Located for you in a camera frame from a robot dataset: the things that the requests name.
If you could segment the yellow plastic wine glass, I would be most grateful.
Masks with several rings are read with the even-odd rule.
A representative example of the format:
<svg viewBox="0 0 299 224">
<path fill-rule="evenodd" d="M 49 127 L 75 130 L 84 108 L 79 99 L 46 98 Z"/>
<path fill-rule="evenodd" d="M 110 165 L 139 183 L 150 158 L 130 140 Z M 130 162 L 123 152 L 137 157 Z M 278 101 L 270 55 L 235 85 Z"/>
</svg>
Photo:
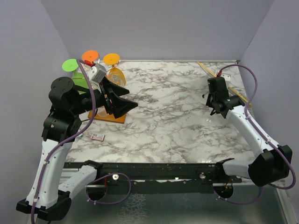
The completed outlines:
<svg viewBox="0 0 299 224">
<path fill-rule="evenodd" d="M 106 65 L 112 66 L 112 68 L 110 68 L 109 71 L 107 72 L 106 77 L 108 78 L 109 73 L 117 73 L 122 77 L 122 79 L 124 81 L 124 86 L 125 86 L 126 78 L 125 78 L 123 72 L 117 67 L 119 62 L 120 62 L 120 56 L 116 53 L 110 53 L 103 57 L 103 63 Z"/>
</svg>

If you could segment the orange plastic wine glass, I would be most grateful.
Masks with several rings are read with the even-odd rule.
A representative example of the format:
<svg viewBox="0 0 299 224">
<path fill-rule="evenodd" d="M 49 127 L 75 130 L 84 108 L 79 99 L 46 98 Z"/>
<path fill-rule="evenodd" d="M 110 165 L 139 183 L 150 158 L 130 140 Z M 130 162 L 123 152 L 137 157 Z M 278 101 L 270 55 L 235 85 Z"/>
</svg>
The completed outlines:
<svg viewBox="0 0 299 224">
<path fill-rule="evenodd" d="M 85 65 L 92 67 L 94 61 L 99 59 L 100 55 L 96 50 L 88 50 L 82 54 L 82 60 L 85 62 Z"/>
</svg>

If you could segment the green plastic wine glass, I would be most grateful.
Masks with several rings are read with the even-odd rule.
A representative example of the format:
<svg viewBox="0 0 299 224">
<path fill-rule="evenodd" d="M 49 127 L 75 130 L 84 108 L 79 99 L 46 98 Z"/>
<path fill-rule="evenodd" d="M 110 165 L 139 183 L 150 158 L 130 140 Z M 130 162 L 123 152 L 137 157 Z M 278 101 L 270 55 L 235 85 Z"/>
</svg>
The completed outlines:
<svg viewBox="0 0 299 224">
<path fill-rule="evenodd" d="M 68 59 L 63 62 L 62 69 L 65 72 L 71 72 L 72 73 L 72 80 L 75 85 L 82 87 L 84 89 L 89 89 L 86 79 L 84 75 L 82 74 L 81 70 L 79 69 L 78 63 L 76 59 Z"/>
</svg>

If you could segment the clear stemmed glass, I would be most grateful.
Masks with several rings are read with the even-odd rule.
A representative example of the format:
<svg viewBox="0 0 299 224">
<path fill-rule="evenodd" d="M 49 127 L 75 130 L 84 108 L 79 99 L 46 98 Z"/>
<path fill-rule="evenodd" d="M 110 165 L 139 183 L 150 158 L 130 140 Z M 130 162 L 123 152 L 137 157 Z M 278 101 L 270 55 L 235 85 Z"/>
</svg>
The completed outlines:
<svg viewBox="0 0 299 224">
<path fill-rule="evenodd" d="M 109 73 L 108 79 L 110 82 L 118 85 L 118 86 L 124 86 L 124 81 L 122 77 L 117 73 Z"/>
</svg>

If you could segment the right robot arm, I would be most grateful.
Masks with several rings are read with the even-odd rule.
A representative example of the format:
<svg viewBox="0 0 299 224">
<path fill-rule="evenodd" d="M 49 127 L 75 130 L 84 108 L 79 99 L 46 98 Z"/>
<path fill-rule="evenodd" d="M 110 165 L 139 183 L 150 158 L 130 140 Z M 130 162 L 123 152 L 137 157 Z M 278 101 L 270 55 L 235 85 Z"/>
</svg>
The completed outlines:
<svg viewBox="0 0 299 224">
<path fill-rule="evenodd" d="M 281 146 L 272 139 L 245 110 L 245 103 L 239 96 L 230 96 L 223 77 L 207 80 L 209 94 L 206 105 L 212 108 L 211 114 L 221 114 L 246 140 L 254 153 L 253 161 L 228 159 L 222 161 L 222 167 L 215 170 L 215 179 L 226 182 L 231 176 L 250 179 L 256 186 L 262 187 L 289 175 L 288 164 L 292 159 L 289 146 Z"/>
</svg>

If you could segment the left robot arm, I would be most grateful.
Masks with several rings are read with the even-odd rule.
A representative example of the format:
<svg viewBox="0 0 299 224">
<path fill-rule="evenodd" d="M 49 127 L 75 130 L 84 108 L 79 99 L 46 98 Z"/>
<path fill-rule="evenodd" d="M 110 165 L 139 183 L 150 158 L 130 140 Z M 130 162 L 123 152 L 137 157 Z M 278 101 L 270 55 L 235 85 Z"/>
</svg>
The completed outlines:
<svg viewBox="0 0 299 224">
<path fill-rule="evenodd" d="M 80 114 L 106 107 L 119 118 L 137 107 L 126 100 L 129 91 L 111 83 L 107 78 L 100 82 L 100 89 L 86 89 L 75 85 L 69 77 L 60 77 L 51 84 L 50 113 L 43 124 L 42 155 L 36 178 L 28 196 L 17 203 L 16 209 L 44 221 L 63 219 L 70 209 L 73 198 L 89 183 L 103 180 L 102 164 L 86 161 L 79 171 L 66 182 L 60 178 L 67 154 L 75 138 L 85 131 Z"/>
</svg>

